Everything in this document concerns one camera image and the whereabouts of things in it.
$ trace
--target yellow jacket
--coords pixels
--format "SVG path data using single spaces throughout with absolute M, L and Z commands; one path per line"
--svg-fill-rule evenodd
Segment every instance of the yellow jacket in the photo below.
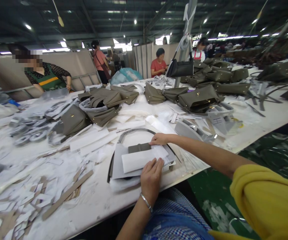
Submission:
M 253 230 L 265 240 L 288 240 L 288 180 L 259 165 L 242 165 L 234 173 L 230 193 Z M 246 240 L 209 231 L 216 240 Z

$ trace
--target pink shirt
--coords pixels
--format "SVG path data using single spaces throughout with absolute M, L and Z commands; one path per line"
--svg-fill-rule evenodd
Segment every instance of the pink shirt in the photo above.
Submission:
M 101 50 L 96 49 L 93 58 L 96 69 L 98 71 L 104 71 L 101 65 L 104 64 L 104 59 L 106 58 L 106 56 L 103 54 L 103 52 Z
M 157 61 L 157 59 L 153 60 L 151 62 L 151 66 L 150 66 L 150 69 L 153 69 L 154 71 L 158 71 L 158 70 L 161 70 L 161 69 L 166 69 L 166 63 L 165 61 L 162 61 L 161 63 L 159 63 Z

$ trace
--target blue checkered fabric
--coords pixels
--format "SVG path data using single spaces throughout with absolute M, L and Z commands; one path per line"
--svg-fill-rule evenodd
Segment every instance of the blue checkered fabric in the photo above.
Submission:
M 201 226 L 205 231 L 211 230 L 210 226 L 205 222 L 193 205 L 182 195 L 176 188 L 167 190 L 167 197 L 159 197 L 154 205 L 153 213 L 150 218 L 152 220 L 155 216 L 163 214 L 176 214 L 178 218 L 184 217 L 190 219 L 193 223 Z M 184 223 L 178 222 L 177 226 L 161 227 L 161 225 L 153 226 L 151 231 L 146 228 L 143 239 L 157 240 L 157 239 L 183 239 L 183 240 L 205 240 L 212 239 L 212 236 L 205 238 L 205 235 L 199 234 Z

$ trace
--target hand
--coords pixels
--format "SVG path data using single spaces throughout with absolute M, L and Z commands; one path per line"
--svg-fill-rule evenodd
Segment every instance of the hand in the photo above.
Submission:
M 169 134 L 156 133 L 151 139 L 149 145 L 165 145 L 169 143 L 168 140 Z
M 151 207 L 154 206 L 158 197 L 163 165 L 164 160 L 159 158 L 158 161 L 156 161 L 156 158 L 154 158 L 145 165 L 141 174 L 142 194 Z

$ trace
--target green and yellow apron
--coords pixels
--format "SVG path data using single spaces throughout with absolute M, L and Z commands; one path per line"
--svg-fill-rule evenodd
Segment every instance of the green and yellow apron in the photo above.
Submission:
M 46 64 L 48 70 L 50 71 L 50 75 L 44 76 L 42 78 L 38 78 L 32 72 L 28 72 L 32 78 L 34 78 L 38 84 L 45 90 L 51 91 L 60 88 L 66 88 L 66 83 L 60 79 L 53 73 L 51 65 L 49 63 Z

